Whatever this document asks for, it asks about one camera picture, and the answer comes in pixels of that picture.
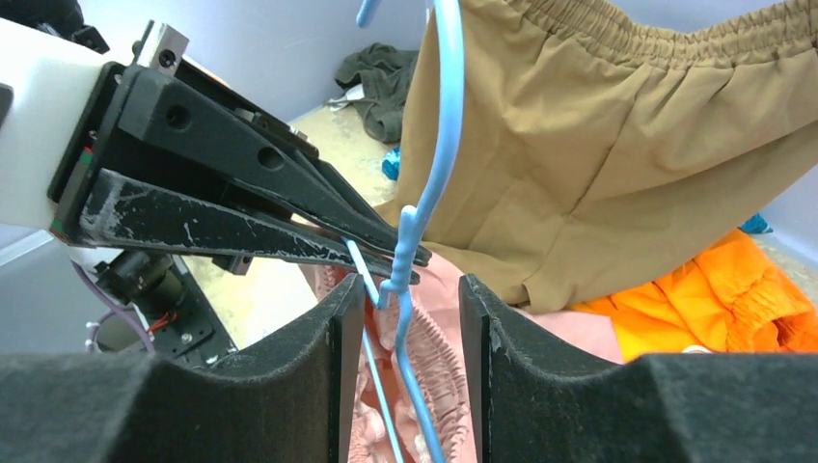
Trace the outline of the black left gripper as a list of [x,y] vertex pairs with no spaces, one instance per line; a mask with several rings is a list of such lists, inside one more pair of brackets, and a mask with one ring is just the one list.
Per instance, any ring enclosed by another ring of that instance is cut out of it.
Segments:
[[396,228],[316,149],[225,87],[185,82],[187,38],[150,23],[103,65],[48,186],[74,246],[355,265],[390,275]]

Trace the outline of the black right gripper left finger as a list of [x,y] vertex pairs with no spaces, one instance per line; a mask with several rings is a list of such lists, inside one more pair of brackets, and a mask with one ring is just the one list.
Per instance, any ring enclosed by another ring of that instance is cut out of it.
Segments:
[[191,368],[154,354],[5,356],[5,462],[343,462],[365,305],[345,277],[253,345]]

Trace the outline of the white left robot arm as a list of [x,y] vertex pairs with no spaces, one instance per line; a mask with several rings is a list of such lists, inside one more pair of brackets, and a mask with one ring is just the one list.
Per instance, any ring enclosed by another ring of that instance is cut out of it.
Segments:
[[398,232],[187,43],[150,22],[124,64],[77,2],[3,2],[1,220],[117,249],[80,275],[111,314],[141,312],[147,350],[199,366],[234,344],[184,256],[235,275],[260,257],[385,277]]

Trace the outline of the pink shorts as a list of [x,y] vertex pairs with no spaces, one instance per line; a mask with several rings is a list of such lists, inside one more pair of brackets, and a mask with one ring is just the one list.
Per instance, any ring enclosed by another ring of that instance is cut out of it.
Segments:
[[[406,340],[408,358],[449,462],[477,461],[460,327],[461,271],[439,255],[418,270],[412,286],[414,318]],[[369,343],[358,361],[348,459],[351,462],[428,462],[415,410],[394,353],[398,304],[365,308]],[[623,361],[609,317],[562,311],[531,320],[578,348],[607,361]]]

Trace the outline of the light blue wire hanger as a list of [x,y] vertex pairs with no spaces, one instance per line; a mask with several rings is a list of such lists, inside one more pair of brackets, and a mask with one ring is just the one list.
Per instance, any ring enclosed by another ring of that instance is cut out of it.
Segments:
[[408,166],[403,166],[397,181],[395,202],[400,204],[398,238],[391,273],[381,284],[372,279],[357,242],[346,239],[359,273],[364,277],[370,302],[385,311],[397,302],[394,353],[404,389],[414,407],[416,422],[423,436],[423,455],[431,462],[446,459],[408,352],[408,336],[416,314],[409,288],[410,273],[421,241],[434,210],[442,198],[453,171],[462,133],[465,95],[465,55],[463,24],[457,1],[431,1],[427,8],[430,21],[412,76],[407,98],[407,143],[411,151],[420,146],[421,132],[436,137],[428,178],[421,181]]

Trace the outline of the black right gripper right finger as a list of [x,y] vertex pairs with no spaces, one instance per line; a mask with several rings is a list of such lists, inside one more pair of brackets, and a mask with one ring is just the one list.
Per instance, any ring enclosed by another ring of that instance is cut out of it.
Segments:
[[474,275],[460,325],[480,462],[813,462],[817,359],[650,354],[560,339]]

